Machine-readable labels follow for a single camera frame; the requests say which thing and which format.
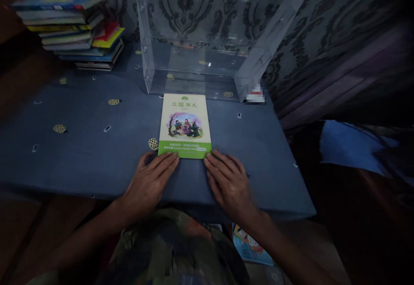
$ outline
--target red book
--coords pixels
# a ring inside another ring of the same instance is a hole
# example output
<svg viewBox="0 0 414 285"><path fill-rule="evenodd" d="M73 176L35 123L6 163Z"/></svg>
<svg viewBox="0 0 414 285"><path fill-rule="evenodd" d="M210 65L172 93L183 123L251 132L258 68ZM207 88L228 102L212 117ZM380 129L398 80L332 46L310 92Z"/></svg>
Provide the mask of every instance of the red book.
<svg viewBox="0 0 414 285"><path fill-rule="evenodd" d="M94 41L108 41L108 39L118 30L118 27L118 22L106 22L104 29L94 37Z"/></svg>

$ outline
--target blue cloth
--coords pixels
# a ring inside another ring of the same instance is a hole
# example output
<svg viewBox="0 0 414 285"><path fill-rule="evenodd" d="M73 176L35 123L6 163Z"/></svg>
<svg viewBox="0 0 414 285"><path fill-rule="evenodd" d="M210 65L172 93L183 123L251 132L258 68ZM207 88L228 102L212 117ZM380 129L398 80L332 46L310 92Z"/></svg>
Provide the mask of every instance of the blue cloth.
<svg viewBox="0 0 414 285"><path fill-rule="evenodd" d="M382 137L389 146L398 142ZM358 169L366 169L385 176L385 169L374 152L383 149L382 144L371 133L356 129L348 123L326 120L320 138L321 163L333 163Z"/></svg>
<svg viewBox="0 0 414 285"><path fill-rule="evenodd" d="M0 182L102 199L121 195L140 156L150 151L148 141L159 139L163 107L158 95L147 94L136 50L139 44L126 44L112 72L73 70L56 77L2 125ZM207 111L213 148L244 163L259 207L282 220L316 213L271 101L207 99ZM268 135L258 128L262 124ZM202 160L180 161L163 201L186 204L204 222L225 220Z"/></svg>

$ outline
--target camouflage clothing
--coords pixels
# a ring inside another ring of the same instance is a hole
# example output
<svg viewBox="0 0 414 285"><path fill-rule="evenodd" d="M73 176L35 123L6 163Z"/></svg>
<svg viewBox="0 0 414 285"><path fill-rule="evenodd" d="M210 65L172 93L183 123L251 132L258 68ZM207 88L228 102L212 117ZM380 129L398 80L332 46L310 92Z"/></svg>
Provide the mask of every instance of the camouflage clothing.
<svg viewBox="0 0 414 285"><path fill-rule="evenodd" d="M218 229L203 226L172 208L158 210L125 230L111 263L95 282L97 285L248 283L245 265L230 239ZM33 280L32 284L46 283Z"/></svg>

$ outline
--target hand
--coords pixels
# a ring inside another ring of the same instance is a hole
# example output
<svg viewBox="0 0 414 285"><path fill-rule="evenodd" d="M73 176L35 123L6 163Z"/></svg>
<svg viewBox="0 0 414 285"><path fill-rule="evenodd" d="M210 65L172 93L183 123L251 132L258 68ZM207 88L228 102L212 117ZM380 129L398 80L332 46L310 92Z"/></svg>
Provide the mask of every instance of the hand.
<svg viewBox="0 0 414 285"><path fill-rule="evenodd" d="M180 158L177 153L163 153L150 164L145 161L153 152L145 153L125 193L115 203L122 210L125 227L148 216L161 200L163 190L175 171Z"/></svg>
<svg viewBox="0 0 414 285"><path fill-rule="evenodd" d="M254 225L263 212L254 203L245 167L236 157L213 150L207 153L208 183L217 203L235 223L245 230Z"/></svg>

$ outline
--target stack of books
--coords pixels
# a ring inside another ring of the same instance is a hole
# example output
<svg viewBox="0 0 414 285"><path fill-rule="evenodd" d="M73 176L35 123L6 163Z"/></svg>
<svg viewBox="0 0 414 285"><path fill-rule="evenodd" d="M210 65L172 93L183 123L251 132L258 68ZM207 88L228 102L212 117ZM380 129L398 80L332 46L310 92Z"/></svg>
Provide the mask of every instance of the stack of books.
<svg viewBox="0 0 414 285"><path fill-rule="evenodd" d="M104 1L18 0L8 7L38 33L44 49L75 61L78 69L110 71L124 46L124 28L104 21L97 6Z"/></svg>

